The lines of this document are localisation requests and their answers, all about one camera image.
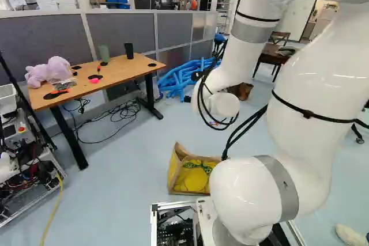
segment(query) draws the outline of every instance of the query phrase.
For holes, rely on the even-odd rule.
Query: green cup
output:
[[[99,46],[99,51],[103,63],[107,64],[110,61],[109,48],[103,44]]]

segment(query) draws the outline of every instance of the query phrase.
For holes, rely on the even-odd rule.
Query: pink plush toy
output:
[[[48,60],[47,65],[27,66],[27,73],[24,75],[30,88],[41,87],[43,81],[50,83],[68,79],[72,76],[69,69],[69,62],[59,56],[54,56]]]

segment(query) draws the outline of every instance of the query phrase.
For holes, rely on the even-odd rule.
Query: small red object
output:
[[[69,92],[69,89],[62,89],[62,90],[53,90],[52,92],[50,92],[51,94],[57,94],[60,92]]]
[[[97,84],[100,80],[98,78],[94,78],[90,80],[90,83]]]

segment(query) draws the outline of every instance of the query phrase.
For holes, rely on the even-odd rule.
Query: gray band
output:
[[[291,176],[283,165],[271,156],[255,156],[272,174],[281,195],[282,215],[279,222],[294,219],[299,212],[299,196]]]
[[[248,43],[265,43],[273,32],[274,27],[257,27],[235,19],[231,34],[239,40]]]

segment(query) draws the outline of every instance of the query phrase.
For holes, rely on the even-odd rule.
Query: yellow cable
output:
[[[46,238],[46,235],[47,235],[48,229],[49,229],[49,227],[50,227],[50,225],[51,225],[52,220],[54,219],[54,215],[55,215],[55,213],[57,212],[57,209],[58,209],[59,203],[60,203],[60,201],[61,201],[61,199],[62,199],[62,196],[63,196],[63,181],[62,181],[62,178],[60,177],[60,175],[59,175],[59,173],[58,173],[58,172],[57,172],[57,178],[58,178],[58,180],[59,180],[59,184],[60,184],[60,193],[59,193],[59,196],[58,196],[58,200],[57,200],[57,202],[56,202],[56,204],[55,204],[55,207],[54,207],[54,209],[52,210],[52,213],[51,213],[50,219],[49,219],[49,220],[48,220],[48,222],[47,222],[47,225],[46,225],[45,231],[44,231],[44,233],[43,233],[43,235],[42,235],[42,239],[41,239],[41,243],[40,243],[40,245],[41,245],[41,246],[44,246],[44,242],[45,242],[45,238]]]

